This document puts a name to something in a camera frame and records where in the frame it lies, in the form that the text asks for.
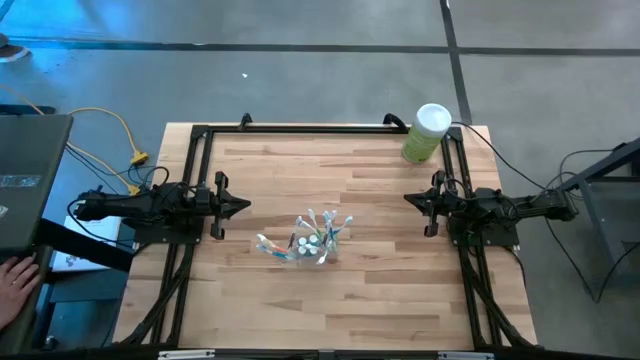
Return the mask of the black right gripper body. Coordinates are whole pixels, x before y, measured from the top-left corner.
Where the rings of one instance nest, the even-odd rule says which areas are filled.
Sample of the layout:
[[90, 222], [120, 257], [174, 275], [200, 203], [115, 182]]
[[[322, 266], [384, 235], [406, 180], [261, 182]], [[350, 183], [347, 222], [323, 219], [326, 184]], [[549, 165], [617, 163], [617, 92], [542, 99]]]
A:
[[438, 170], [432, 176], [432, 187], [425, 195], [426, 215], [429, 217], [424, 231], [426, 237], [435, 237], [438, 234], [438, 216], [447, 218], [446, 228], [452, 238], [466, 238], [469, 234], [463, 215], [470, 200], [460, 197], [456, 190], [451, 190], [448, 187], [450, 181], [443, 170]]

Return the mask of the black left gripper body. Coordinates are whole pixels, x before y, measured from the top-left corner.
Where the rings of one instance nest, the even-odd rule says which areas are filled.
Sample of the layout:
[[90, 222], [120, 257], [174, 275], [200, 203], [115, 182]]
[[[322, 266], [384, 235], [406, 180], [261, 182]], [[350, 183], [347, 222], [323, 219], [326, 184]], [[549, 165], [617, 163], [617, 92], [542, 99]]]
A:
[[234, 215], [234, 207], [230, 193], [227, 191], [229, 178], [222, 171], [217, 171], [214, 177], [215, 189], [211, 190], [205, 182], [196, 185], [196, 209], [203, 216], [213, 216], [210, 235], [215, 239], [224, 239], [225, 230], [223, 220], [229, 220]]

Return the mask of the green wipes canister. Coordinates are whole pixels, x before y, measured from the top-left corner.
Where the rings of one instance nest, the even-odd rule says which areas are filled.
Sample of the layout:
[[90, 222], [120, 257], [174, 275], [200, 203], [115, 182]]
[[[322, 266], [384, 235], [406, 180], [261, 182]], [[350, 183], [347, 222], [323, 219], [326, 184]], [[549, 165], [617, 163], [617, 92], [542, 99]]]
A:
[[422, 105], [408, 131], [401, 154], [411, 163], [428, 160], [439, 146], [452, 124], [452, 116], [447, 108], [436, 103]]

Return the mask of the black diagonal beam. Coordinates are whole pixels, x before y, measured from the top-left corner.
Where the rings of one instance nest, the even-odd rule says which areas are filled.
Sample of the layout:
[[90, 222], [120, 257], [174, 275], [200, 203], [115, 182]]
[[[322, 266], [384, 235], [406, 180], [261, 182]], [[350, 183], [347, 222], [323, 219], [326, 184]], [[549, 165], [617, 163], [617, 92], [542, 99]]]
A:
[[54, 250], [123, 272], [130, 270], [133, 260], [133, 254], [126, 250], [94, 240], [47, 219], [39, 222], [33, 244], [49, 246]]

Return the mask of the white booklet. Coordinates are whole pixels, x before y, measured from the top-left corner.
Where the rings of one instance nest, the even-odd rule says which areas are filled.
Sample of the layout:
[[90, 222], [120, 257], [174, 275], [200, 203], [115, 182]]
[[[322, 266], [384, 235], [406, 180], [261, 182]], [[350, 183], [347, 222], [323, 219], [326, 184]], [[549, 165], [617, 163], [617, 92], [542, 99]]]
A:
[[[81, 224], [90, 231], [84, 231], [70, 216], [66, 216], [64, 226], [74, 232], [80, 233], [99, 241], [99, 237], [109, 239], [108, 244], [114, 246], [112, 240], [119, 235], [121, 219], [119, 217], [106, 217], [102, 220], [81, 221]], [[107, 267], [79, 258], [64, 252], [56, 251], [53, 257], [52, 270], [54, 272], [79, 272], [106, 270]]]

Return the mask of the black desk top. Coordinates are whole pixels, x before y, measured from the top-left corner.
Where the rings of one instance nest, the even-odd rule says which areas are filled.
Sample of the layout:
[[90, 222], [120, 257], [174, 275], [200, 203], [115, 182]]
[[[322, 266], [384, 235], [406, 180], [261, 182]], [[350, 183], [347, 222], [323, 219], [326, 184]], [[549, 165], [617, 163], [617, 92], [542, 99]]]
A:
[[27, 250], [68, 140], [70, 115], [0, 116], [0, 175], [40, 175], [36, 188], [0, 188], [0, 254]]

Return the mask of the clear plastic strip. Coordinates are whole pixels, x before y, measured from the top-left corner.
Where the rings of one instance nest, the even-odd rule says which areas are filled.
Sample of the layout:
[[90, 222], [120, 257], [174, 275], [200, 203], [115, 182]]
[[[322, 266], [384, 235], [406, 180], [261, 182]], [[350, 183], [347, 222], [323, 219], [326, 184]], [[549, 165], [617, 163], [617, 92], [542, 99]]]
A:
[[40, 175], [0, 175], [0, 188], [36, 188]]

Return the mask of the person's hand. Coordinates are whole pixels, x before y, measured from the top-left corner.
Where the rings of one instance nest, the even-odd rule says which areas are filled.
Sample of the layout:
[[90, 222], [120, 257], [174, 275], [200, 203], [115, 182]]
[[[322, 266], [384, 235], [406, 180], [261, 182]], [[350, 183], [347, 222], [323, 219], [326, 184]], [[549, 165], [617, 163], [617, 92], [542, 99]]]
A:
[[0, 264], [0, 332], [16, 319], [39, 285], [39, 269], [34, 254], [24, 258], [11, 257]]

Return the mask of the person's shoe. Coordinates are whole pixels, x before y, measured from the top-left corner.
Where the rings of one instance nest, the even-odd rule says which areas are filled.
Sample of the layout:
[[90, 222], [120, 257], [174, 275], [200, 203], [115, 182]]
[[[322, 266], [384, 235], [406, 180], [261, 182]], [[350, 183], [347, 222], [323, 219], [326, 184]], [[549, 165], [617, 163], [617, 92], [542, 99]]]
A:
[[0, 63], [10, 63], [26, 57], [30, 50], [24, 46], [11, 44], [9, 38], [0, 33]]

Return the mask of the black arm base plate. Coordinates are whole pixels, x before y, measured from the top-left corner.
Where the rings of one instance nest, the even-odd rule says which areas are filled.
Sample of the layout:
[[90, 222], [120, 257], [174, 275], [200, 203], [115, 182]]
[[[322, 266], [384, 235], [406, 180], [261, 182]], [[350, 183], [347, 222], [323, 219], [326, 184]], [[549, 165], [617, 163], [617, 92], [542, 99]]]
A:
[[474, 209], [453, 213], [447, 230], [457, 246], [516, 246], [519, 244], [515, 220], [503, 210]]
[[204, 216], [189, 209], [162, 205], [156, 213], [141, 219], [127, 220], [141, 244], [197, 244], [204, 226]]

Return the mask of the silver bracket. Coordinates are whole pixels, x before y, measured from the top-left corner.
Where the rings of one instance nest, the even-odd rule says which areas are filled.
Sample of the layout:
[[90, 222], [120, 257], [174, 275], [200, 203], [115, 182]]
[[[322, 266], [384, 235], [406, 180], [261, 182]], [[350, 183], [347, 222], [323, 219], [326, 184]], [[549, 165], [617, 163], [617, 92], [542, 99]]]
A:
[[492, 353], [466, 352], [466, 351], [441, 351], [438, 360], [495, 360]]
[[216, 356], [214, 349], [190, 349], [160, 351], [157, 360], [212, 360]]

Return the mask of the black desk frame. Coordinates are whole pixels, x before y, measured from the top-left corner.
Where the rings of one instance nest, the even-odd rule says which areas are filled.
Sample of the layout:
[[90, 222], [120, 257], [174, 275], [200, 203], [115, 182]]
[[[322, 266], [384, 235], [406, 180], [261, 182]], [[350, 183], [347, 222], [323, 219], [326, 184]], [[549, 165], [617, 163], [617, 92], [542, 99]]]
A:
[[640, 282], [632, 256], [640, 255], [640, 137], [604, 154], [560, 184], [567, 192], [580, 193], [594, 236], [610, 262], [601, 283], [591, 291], [595, 301], [609, 285]]

